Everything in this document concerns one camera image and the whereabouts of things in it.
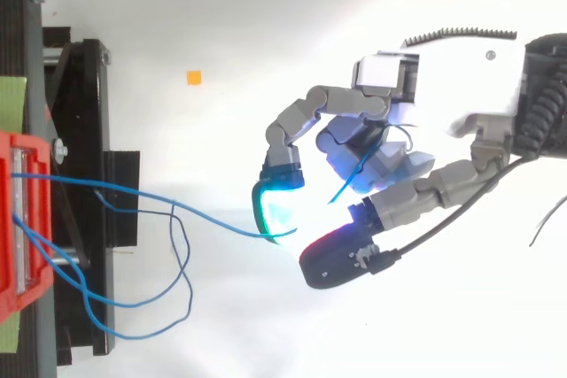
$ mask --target blue wire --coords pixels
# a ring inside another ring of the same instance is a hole
[[[189,238],[187,237],[187,233],[185,232],[183,222],[181,221],[181,219],[179,219],[179,217],[175,216],[174,214],[173,214],[173,217],[172,217],[172,214],[167,213],[167,212],[152,212],[152,211],[146,211],[146,210],[121,210],[121,209],[115,208],[113,205],[108,203],[100,194],[97,194],[97,196],[99,197],[99,200],[105,205],[105,207],[110,208],[111,210],[114,210],[116,212],[142,212],[142,213],[150,213],[150,214],[170,216],[171,220],[176,219],[179,222],[179,224],[181,225],[183,237],[184,237],[185,242],[188,244],[188,247],[189,247]],[[174,243],[173,243],[173,247],[174,247],[174,251],[176,252],[176,257],[179,258],[179,253],[177,252],[177,249],[176,249]],[[40,249],[39,251],[42,253],[42,255],[44,257],[46,257],[46,256],[49,257],[49,254],[46,251],[44,251],[43,249]],[[105,303],[107,305],[114,305],[116,307],[120,307],[120,308],[123,308],[123,309],[135,309],[135,308],[141,307],[143,305],[148,305],[148,304],[153,303],[154,301],[159,300],[160,298],[164,297],[176,285],[176,283],[179,282],[179,280],[181,279],[181,277],[185,273],[185,268],[189,264],[189,259],[190,259],[190,252],[188,250],[187,251],[187,257],[185,258],[185,262],[182,265],[180,265],[181,270],[180,270],[179,274],[177,275],[177,277],[174,279],[174,281],[166,289],[161,291],[157,296],[152,297],[148,300],[144,300],[144,301],[141,301],[139,303],[126,304],[126,303],[120,303],[118,301],[111,300],[111,299],[106,298],[106,297],[99,296],[98,294],[88,290],[89,297],[92,298],[93,300],[100,301],[101,303]],[[81,290],[81,284],[78,283],[77,281],[75,281],[73,278],[71,278],[58,265],[54,265],[53,269],[55,270],[55,272],[57,272],[61,276],[61,278],[65,282],[67,282],[72,287],[74,287],[78,290]]]
[[[281,236],[287,236],[295,232],[297,229],[292,229],[289,232],[285,232],[284,234],[279,235],[270,235],[270,234],[255,234],[253,232],[248,232],[239,228],[235,228],[234,226],[229,225],[223,221],[217,220],[214,217],[209,216],[208,214],[197,210],[196,208],[190,207],[186,204],[179,203],[174,199],[169,199],[162,197],[160,195],[151,194],[148,192],[142,192],[140,190],[127,188],[125,186],[117,185],[115,183],[109,183],[107,181],[92,181],[92,180],[83,180],[83,179],[74,179],[72,177],[62,177],[62,176],[52,176],[48,174],[28,174],[28,173],[12,173],[12,178],[19,178],[19,179],[39,179],[44,181],[60,181],[62,183],[70,184],[70,185],[81,185],[81,186],[90,186],[91,188],[103,188],[103,189],[111,189],[117,190],[119,192],[123,192],[125,194],[136,195],[139,197],[146,197],[150,199],[155,199],[157,201],[161,201],[162,203],[167,203],[171,205],[175,205],[176,207],[182,208],[187,210],[188,212],[192,212],[193,214],[197,214],[197,216],[214,223],[222,228],[230,230],[240,235],[244,236],[251,236],[253,238],[278,238]]]
[[[53,268],[53,270],[55,270],[55,272],[57,274],[59,274],[59,276],[61,276],[62,278],[64,277],[63,275],[65,274],[55,263],[53,263],[53,261],[51,260],[50,256],[48,255],[48,253],[43,249],[42,245],[40,244],[43,243],[45,245],[47,245],[48,247],[52,248],[55,252],[57,252],[62,258],[65,259],[65,261],[69,264],[69,266],[77,273],[77,275],[79,276],[79,281],[81,282],[81,292],[82,292],[82,300],[83,303],[85,304],[85,310],[90,318],[90,320],[92,320],[92,322],[97,326],[97,328],[99,328],[100,330],[102,330],[103,332],[106,332],[108,334],[111,334],[113,336],[117,336],[119,338],[125,339],[125,340],[145,340],[148,338],[152,338],[154,336],[158,336],[160,334],[163,334],[164,332],[168,331],[169,329],[173,328],[175,325],[177,325],[178,323],[183,322],[184,320],[187,320],[187,318],[189,318],[190,315],[190,307],[192,304],[192,299],[193,299],[193,293],[191,292],[190,294],[190,303],[189,303],[189,308],[187,313],[185,314],[184,317],[182,317],[179,320],[174,321],[173,323],[171,323],[170,325],[160,329],[159,331],[153,332],[151,334],[147,334],[145,336],[125,336],[121,333],[118,333],[116,331],[114,331],[113,329],[110,329],[109,327],[105,326],[103,323],[101,323],[97,317],[95,316],[95,314],[92,311],[92,308],[90,306],[90,301],[89,301],[89,290],[87,289],[87,282],[85,279],[85,275],[83,274],[82,270],[73,262],[73,260],[71,259],[71,257],[62,249],[60,249],[57,245],[55,245],[54,243],[52,243],[51,241],[45,239],[43,236],[39,235],[37,232],[35,232],[34,230],[30,229],[28,226],[26,226],[19,218],[18,216],[16,216],[15,214],[12,215],[12,220],[14,222],[14,224],[16,226],[18,226],[19,228],[21,228],[24,233],[26,234],[26,236],[29,238],[29,241],[36,247],[37,250],[40,251],[40,253],[42,254],[43,258],[45,258],[45,260],[47,261],[47,263]],[[179,256],[177,256],[177,260],[178,263],[181,264],[181,260],[179,259]]]
[[[353,182],[354,178],[356,177],[356,174],[360,173],[362,170],[362,167],[364,166],[364,163],[366,163],[368,161],[368,159],[370,158],[370,156],[372,154],[374,154],[374,152],[376,152],[376,150],[378,149],[378,147],[380,146],[380,143],[382,142],[382,135],[384,134],[384,131],[388,128],[388,127],[396,127],[398,128],[400,131],[402,131],[403,133],[406,134],[406,136],[408,137],[409,140],[409,148],[408,150],[413,150],[414,149],[414,141],[411,137],[411,134],[402,127],[402,125],[399,124],[386,124],[382,130],[380,130],[380,133],[378,134],[378,138],[377,141],[374,145],[372,145],[372,147],[370,147],[370,149],[366,152],[366,154],[364,154],[364,156],[361,158],[361,160],[359,161],[358,165],[354,168],[353,172],[348,176],[348,178],[345,181],[345,184],[338,190],[338,192],[335,194],[335,196],[329,201],[329,204],[333,204],[335,201],[338,200],[338,198],[342,195],[343,192],[345,192],[345,189],[348,188],[348,186]]]

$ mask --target wire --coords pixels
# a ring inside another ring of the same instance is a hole
[[[345,180],[345,184],[338,190],[338,192],[335,194],[335,196],[329,201],[329,204],[333,204],[335,201],[338,200],[338,198],[342,195],[343,192],[345,192],[345,189],[348,188],[348,186],[353,182],[354,178],[356,177],[356,174],[358,174],[361,170],[362,167],[364,166],[364,163],[366,163],[368,161],[368,159],[370,158],[370,156],[372,154],[374,154],[374,152],[376,152],[376,150],[378,149],[378,147],[380,146],[380,143],[382,142],[382,135],[384,134],[384,131],[388,128],[388,127],[396,127],[398,128],[401,132],[403,132],[404,134],[406,134],[406,136],[408,137],[408,141],[409,141],[409,148],[408,151],[411,151],[414,149],[414,140],[411,137],[411,134],[402,126],[405,126],[403,124],[386,124],[382,130],[380,130],[380,133],[378,134],[377,137],[377,141],[374,143],[374,145],[372,145],[372,147],[366,152],[366,154],[364,154],[364,156],[361,158],[361,160],[359,161],[358,165],[354,168],[353,172],[348,176],[348,178]]]
[[[64,278],[64,275],[66,275],[65,272],[63,272],[55,263],[53,263],[53,261],[51,260],[49,254],[47,253],[47,251],[45,251],[45,249],[42,247],[41,243],[43,243],[44,245],[47,245],[48,247],[50,247],[52,250],[54,250],[56,253],[58,253],[62,258],[65,259],[65,261],[69,264],[69,266],[77,273],[77,275],[79,276],[79,281],[81,282],[80,285],[80,290],[82,292],[82,299],[83,299],[83,303],[85,305],[85,310],[87,312],[87,315],[89,316],[90,320],[92,320],[92,322],[97,326],[97,328],[99,328],[100,330],[111,334],[113,336],[117,336],[119,338],[125,339],[125,340],[144,340],[147,338],[152,338],[154,336],[158,336],[160,334],[163,334],[164,332],[168,331],[169,329],[173,328],[175,325],[177,325],[178,323],[183,322],[184,320],[187,320],[187,318],[189,318],[190,315],[190,307],[192,304],[192,299],[193,299],[193,292],[191,292],[190,294],[190,303],[189,303],[189,308],[187,313],[185,314],[185,316],[183,316],[181,319],[178,319],[174,322],[172,322],[171,324],[169,324],[168,326],[160,329],[159,331],[153,332],[151,334],[147,334],[145,336],[125,336],[121,333],[118,333],[116,331],[114,331],[113,329],[107,327],[106,325],[104,325],[103,323],[101,323],[97,317],[95,316],[95,314],[92,311],[92,308],[90,306],[90,301],[89,301],[89,290],[87,288],[87,282],[85,279],[85,275],[83,274],[82,270],[73,262],[73,260],[71,259],[71,257],[65,253],[64,250],[62,250],[61,248],[59,248],[57,245],[55,245],[54,243],[52,243],[51,241],[45,239],[43,236],[39,235],[37,232],[35,232],[34,230],[32,230],[31,228],[29,228],[26,224],[24,224],[19,218],[18,216],[16,216],[15,214],[12,215],[12,221],[14,222],[14,224],[16,226],[18,226],[19,228],[21,228],[24,233],[26,234],[26,236],[29,238],[29,241],[35,246],[35,248],[40,251],[40,253],[42,254],[43,258],[45,258],[45,260],[47,261],[47,263],[53,268],[53,270],[62,278]]]
[[[538,239],[538,236],[540,235],[541,230],[543,229],[544,226],[546,226],[546,223],[548,223],[549,219],[551,219],[551,216],[553,216],[555,214],[555,212],[557,210],[559,210],[563,204],[565,204],[565,202],[567,202],[567,196],[561,198],[559,200],[559,202],[555,205],[555,207],[553,207],[551,210],[549,210],[548,214],[546,214],[546,217],[544,217],[543,220],[538,225],[538,231],[536,232],[535,236],[533,237],[532,242],[529,245],[530,247],[535,244],[535,240]]]
[[[131,195],[136,195],[139,197],[146,197],[146,198],[150,198],[150,199],[155,199],[156,201],[161,201],[162,203],[167,203],[167,204],[171,204],[174,205],[176,207],[179,207],[183,210],[187,210],[188,212],[192,212],[193,214],[197,214],[197,216],[210,221],[211,223],[220,226],[222,228],[225,228],[227,230],[230,230],[232,232],[235,232],[237,234],[240,235],[244,235],[244,236],[250,236],[253,238],[278,238],[281,236],[287,236],[290,235],[292,233],[294,233],[297,229],[292,229],[288,232],[285,232],[284,234],[278,234],[278,235],[271,235],[271,234],[256,234],[253,232],[248,232],[239,228],[235,228],[234,226],[229,225],[228,223],[225,223],[221,220],[217,220],[214,217],[209,216],[208,214],[201,212],[200,210],[193,208],[189,205],[180,203],[178,201],[175,201],[174,199],[169,199],[166,197],[162,197],[160,195],[155,195],[155,194],[151,194],[149,192],[143,192],[140,190],[136,190],[136,189],[132,189],[132,188],[128,188],[126,186],[121,186],[121,185],[117,185],[115,183],[109,183],[107,181],[92,181],[92,180],[84,180],[84,179],[74,179],[72,177],[63,177],[63,176],[53,176],[53,175],[49,175],[49,174],[28,174],[28,173],[23,173],[23,174],[18,174],[18,173],[12,173],[12,178],[16,178],[16,179],[39,179],[39,180],[44,180],[44,181],[60,181],[62,183],[66,183],[69,185],[80,185],[80,186],[89,186],[91,188],[103,188],[103,189],[111,189],[111,190],[116,190],[118,192],[123,192],[125,194],[131,194]]]
[[[430,229],[428,232],[424,233],[419,238],[415,239],[413,242],[400,248],[398,250],[398,253],[401,256],[408,254],[410,251],[419,247],[422,243],[425,243],[430,239],[432,239],[436,234],[438,234],[440,231],[445,229],[455,220],[459,219],[464,213],[466,213],[484,194],[490,191],[504,176],[506,176],[516,168],[520,167],[521,165],[529,163],[530,161],[533,160],[534,158],[519,158],[513,163],[502,168],[497,174],[495,174],[493,177],[488,179],[488,181],[486,181],[486,183],[472,197],[470,197],[463,205],[461,205],[457,210],[455,210],[449,217],[441,221],[437,226]]]
[[[168,212],[153,212],[153,211],[146,211],[146,210],[132,210],[132,211],[120,211],[120,209],[116,209],[113,205],[109,204],[104,198],[102,198],[102,196],[100,196],[99,198],[101,200],[101,202],[103,202],[103,204],[115,211],[118,212],[142,212],[142,213],[149,213],[149,214],[156,214],[156,215],[163,215],[163,216],[170,216],[170,219],[176,219],[179,224],[181,225],[181,229],[183,232],[183,238],[185,240],[185,242],[188,244],[189,247],[189,238],[187,237],[187,232],[185,231],[185,227],[183,225],[183,222],[181,221],[181,219],[179,219],[179,217],[175,216],[173,214],[170,214]],[[53,250],[56,250],[56,245],[54,244],[48,244]],[[175,247],[175,244],[173,244],[174,247],[174,251],[176,253],[176,257],[179,258],[179,253],[177,252],[177,249]],[[48,263],[50,262],[50,255],[47,253],[47,251],[45,251],[43,248],[38,249],[40,251],[40,253],[43,255],[44,258],[48,258]],[[187,257],[185,258],[185,261],[182,265],[180,265],[180,272],[177,275],[177,277],[174,279],[174,281],[163,291],[161,291],[157,296],[149,298],[147,300],[141,301],[139,303],[133,303],[133,304],[127,304],[127,303],[120,303],[118,301],[114,301],[111,300],[110,298],[106,298],[106,297],[102,297],[90,290],[88,290],[88,294],[89,297],[92,298],[93,300],[97,300],[101,303],[105,303],[107,305],[113,305],[116,307],[120,307],[122,309],[135,309],[137,307],[141,307],[143,305],[148,305],[150,303],[153,303],[154,301],[159,300],[160,298],[164,297],[181,279],[181,277],[184,275],[185,273],[185,268],[187,267],[187,265],[189,264],[189,259],[190,259],[190,251],[187,251]],[[81,290],[81,284],[78,283],[77,281],[75,281],[73,278],[71,278],[64,270],[62,270],[58,265],[56,265],[55,263],[53,263],[53,269],[55,270],[55,272],[57,272],[59,274],[59,276],[61,276],[61,278],[67,282],[69,285],[71,285],[72,287]]]

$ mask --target black metal bracket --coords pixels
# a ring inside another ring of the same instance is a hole
[[[110,151],[107,70],[102,60],[105,46],[98,40],[64,40],[69,35],[65,29],[51,28],[45,33],[51,47],[62,46],[59,62],[45,65],[50,116],[68,148],[54,172],[138,188],[140,153]],[[136,196],[101,192],[117,207],[137,209]],[[54,243],[75,249],[90,290],[114,298],[113,248],[137,244],[137,215],[115,214],[100,204],[92,189],[71,185],[52,185],[52,205]],[[91,345],[95,356],[108,354],[114,337],[90,322],[81,293],[59,278],[54,288],[58,365],[72,362],[72,347]],[[98,302],[91,305],[97,318],[114,328],[113,307]]]

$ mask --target ribbed edge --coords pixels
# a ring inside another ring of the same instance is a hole
[[[407,47],[410,47],[416,46],[417,44],[432,42],[433,40],[438,40],[445,37],[458,37],[464,35],[507,40],[516,40],[517,37],[517,33],[515,31],[487,30],[478,27],[441,28],[440,30],[434,31],[432,33],[410,37],[406,39],[404,44]]]

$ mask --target black panel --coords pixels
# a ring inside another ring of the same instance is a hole
[[[105,152],[105,162],[109,171],[110,181],[121,186],[137,188],[140,180],[140,152],[110,151]],[[138,197],[122,192],[112,191],[107,200],[114,206],[125,210],[138,209]],[[112,238],[109,243],[112,247],[135,247],[138,244],[138,218],[137,214],[120,214],[108,212],[113,226],[110,232]]]
[[[43,46],[46,48],[62,48],[71,42],[70,27],[44,27]]]

